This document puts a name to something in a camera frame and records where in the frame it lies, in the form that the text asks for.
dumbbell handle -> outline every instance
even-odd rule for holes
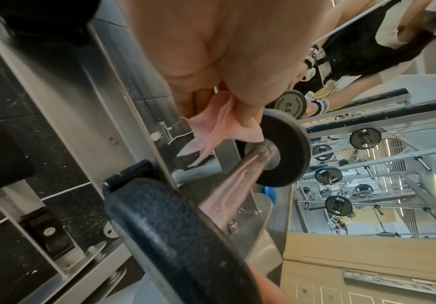
[[[256,144],[199,205],[199,208],[221,230],[224,230],[236,216],[251,188],[276,153],[278,149],[267,139]]]

pink towel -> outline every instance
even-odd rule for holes
[[[264,140],[263,132],[255,118],[247,127],[242,126],[235,112],[236,98],[228,91],[213,95],[207,108],[198,115],[187,119],[182,117],[193,131],[191,140],[177,156],[199,151],[199,158],[189,167],[203,161],[224,139],[237,139],[258,143]]]

blue object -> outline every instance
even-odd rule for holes
[[[274,188],[263,187],[263,194],[271,199],[273,205],[277,203],[277,191]]]

